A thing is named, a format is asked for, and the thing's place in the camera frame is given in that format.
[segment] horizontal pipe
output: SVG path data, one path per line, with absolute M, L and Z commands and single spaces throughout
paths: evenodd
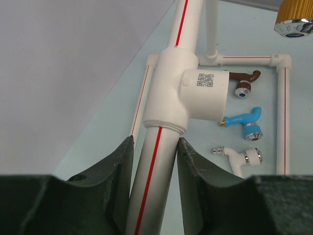
M 223 56 L 223 65 L 269 65 L 270 56 Z

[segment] light blue surface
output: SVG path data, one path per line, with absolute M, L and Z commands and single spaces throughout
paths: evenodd
M 67 153 L 55 175 L 67 179 L 95 164 L 112 151 L 129 135 L 134 111 L 140 91 L 147 56 L 160 53 L 167 44 L 175 4 L 152 33 L 148 41 L 125 70 L 111 90 L 96 115 L 90 121 L 74 146 Z M 220 2 L 219 9 L 219 53 L 224 55 L 272 55 L 288 53 L 293 59 L 290 84 L 291 105 L 291 173 L 311 174 L 313 166 L 313 78 L 311 74 L 313 36 L 300 39 L 285 39 L 274 32 L 276 13 Z M 197 44 L 197 54 L 203 53 L 205 44 L 205 21 Z M 190 120 L 184 137 L 203 156 L 222 168 L 231 171 L 227 157 L 211 153 L 213 147 L 224 145 L 242 152 L 251 147 L 260 149 L 264 156 L 262 165 L 242 167 L 245 177 L 251 174 L 274 174 L 276 169 L 276 117 L 277 117 L 277 73 L 270 67 L 224 66 L 213 70 L 232 72 L 261 71 L 261 77 L 252 83 L 251 95 L 246 99 L 234 94 L 236 82 L 231 81 L 225 116 L 248 113 L 253 107 L 262 107 L 258 125 L 264 136 L 255 142 L 243 138 L 240 125 L 227 128 L 218 123 Z M 134 153 L 133 174 L 138 164 L 145 129 L 140 129 Z M 182 235 L 183 225 L 179 198 L 177 166 L 171 181 L 161 234 Z

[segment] qr code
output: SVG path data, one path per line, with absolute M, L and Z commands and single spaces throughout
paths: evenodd
M 200 87 L 213 87 L 214 74 L 199 73 L 197 86 Z

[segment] red stripe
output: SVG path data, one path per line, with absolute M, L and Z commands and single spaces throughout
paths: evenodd
M 150 165 L 150 169 L 149 169 L 149 173 L 148 173 L 148 179 L 147 179 L 147 183 L 146 183 L 146 188 L 145 188 L 145 191 L 143 193 L 142 202 L 141 202 L 141 206 L 140 206 L 140 211 L 139 211 L 138 220 L 137 220 L 137 224 L 136 224 L 136 229 L 135 229 L 135 234 L 134 235 L 138 235 L 139 234 L 140 225 L 141 225 L 142 216 L 143 216 L 143 211 L 145 209 L 147 196 L 148 196 L 148 191 L 149 191 L 149 186 L 150 186 L 150 182 L 151 182 L 151 178 L 152 178 L 153 167 L 155 166 L 155 162 L 156 162 L 157 149 L 158 149 L 158 144 L 160 143 L 161 132 L 162 132 L 162 127 L 159 127 L 158 128 L 157 137 L 156 137 L 155 149 L 153 151 L 151 165 Z
M 135 121 L 134 121 L 134 125 L 133 125 L 133 129 L 132 129 L 132 134 L 131 134 L 131 136 L 133 135 L 133 132 L 134 132 L 135 123 L 136 123 L 136 120 L 137 120 L 138 110 L 139 110 L 140 103 L 141 103 L 141 97 L 142 97 L 143 89 L 145 88 L 145 84 L 146 84 L 146 79 L 147 79 L 148 71 L 149 71 L 149 66 L 148 66 L 148 68 L 147 68 L 147 73 L 146 73 L 146 76 L 145 76 L 145 80 L 143 81 L 143 86 L 142 86 L 142 90 L 141 90 L 141 94 L 140 94 L 140 99 L 139 99 L 139 103 L 138 103 L 138 108 L 137 108 L 137 112 L 136 112 Z
M 285 167 L 284 174 L 286 174 L 286 68 L 285 68 L 285 140 L 284 140 L 284 154 L 285 154 Z
M 226 59 L 270 59 L 270 57 L 223 57 Z
M 178 35 L 177 35 L 176 44 L 175 44 L 176 47 L 179 44 L 179 39 L 180 39 L 180 35 L 181 35 L 182 25 L 184 24 L 185 14 L 186 14 L 186 10 L 187 10 L 187 4 L 188 4 L 188 0 L 185 1 L 184 10 L 182 12 L 182 16 L 181 16 L 181 20 L 180 20 L 180 26 L 179 26 Z

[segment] gold knob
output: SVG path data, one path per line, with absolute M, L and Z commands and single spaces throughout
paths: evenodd
M 284 0 L 279 7 L 274 29 L 287 38 L 313 33 L 313 0 Z

